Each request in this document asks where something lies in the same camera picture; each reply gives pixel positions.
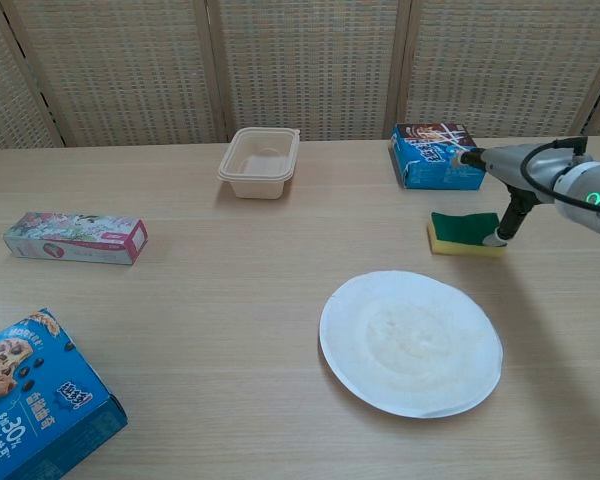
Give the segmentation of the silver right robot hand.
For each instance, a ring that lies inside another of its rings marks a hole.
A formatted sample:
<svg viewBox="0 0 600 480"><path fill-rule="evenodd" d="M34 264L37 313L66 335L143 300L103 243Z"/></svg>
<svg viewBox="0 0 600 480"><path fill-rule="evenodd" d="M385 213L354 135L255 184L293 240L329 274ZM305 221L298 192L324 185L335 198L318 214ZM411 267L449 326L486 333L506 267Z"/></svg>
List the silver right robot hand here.
<svg viewBox="0 0 600 480"><path fill-rule="evenodd" d="M552 204L566 218L581 223L600 206L600 188L594 182L599 163L586 153L587 139L572 137L545 144L523 144L458 153L455 166L482 170L510 194L505 214L481 244L504 247L537 205Z"/></svg>

